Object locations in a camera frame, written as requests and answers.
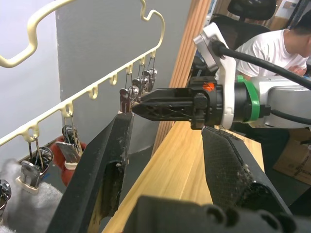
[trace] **white t-shirt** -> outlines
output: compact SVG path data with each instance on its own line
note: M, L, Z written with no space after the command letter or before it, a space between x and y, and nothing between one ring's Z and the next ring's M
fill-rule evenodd
M236 51L263 59L285 69L293 66L305 69L308 57L303 58L299 54L289 54L286 51L283 35L285 30L259 34L238 47ZM250 77L275 75L273 72L241 60L237 60L237 71Z

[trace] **white fluffy fabric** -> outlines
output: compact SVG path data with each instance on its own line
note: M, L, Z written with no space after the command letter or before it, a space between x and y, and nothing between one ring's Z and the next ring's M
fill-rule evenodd
M5 179L12 189L12 196L2 216L4 226L0 227L0 233L44 233L62 198L62 193L50 184L42 182L38 194L30 194L15 183L20 171L21 165L11 159L4 164L0 172L0 179Z

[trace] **green ring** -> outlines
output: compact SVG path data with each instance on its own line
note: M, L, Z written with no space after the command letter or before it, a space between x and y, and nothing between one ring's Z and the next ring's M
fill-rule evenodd
M238 75L238 82L245 84L246 89L247 89L248 94L249 94L249 97L251 99L251 103L252 103L252 113L251 113L251 116L250 116L250 118L249 118L249 120L247 122L243 122L243 123L251 123L253 121L258 120L259 113L260 113L260 102L259 102L259 98L258 98L258 95L257 95L257 91L256 91L255 86L253 85L253 83L250 82L250 81L245 80L243 75Z

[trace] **wooden table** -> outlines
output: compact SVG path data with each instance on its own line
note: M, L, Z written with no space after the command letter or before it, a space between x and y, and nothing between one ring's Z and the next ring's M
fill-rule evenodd
M234 135L244 140L263 169L260 143ZM122 232L141 195L212 203L205 179L201 131L191 130L188 122L174 124L103 232Z

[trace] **red cloth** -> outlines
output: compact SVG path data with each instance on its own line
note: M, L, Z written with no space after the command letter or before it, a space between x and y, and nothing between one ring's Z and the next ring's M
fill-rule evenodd
M56 139L56 141L63 142L64 136L58 137ZM80 142L80 144L81 144L82 150L84 150L86 148L86 143ZM61 150L59 149L59 147L55 143L53 143L50 146L50 149L52 150L52 152L54 154L54 163L62 170L62 181L63 181L64 185L67 186L69 181L72 178L74 170L68 170L65 167L65 158L63 156L63 153L61 152Z

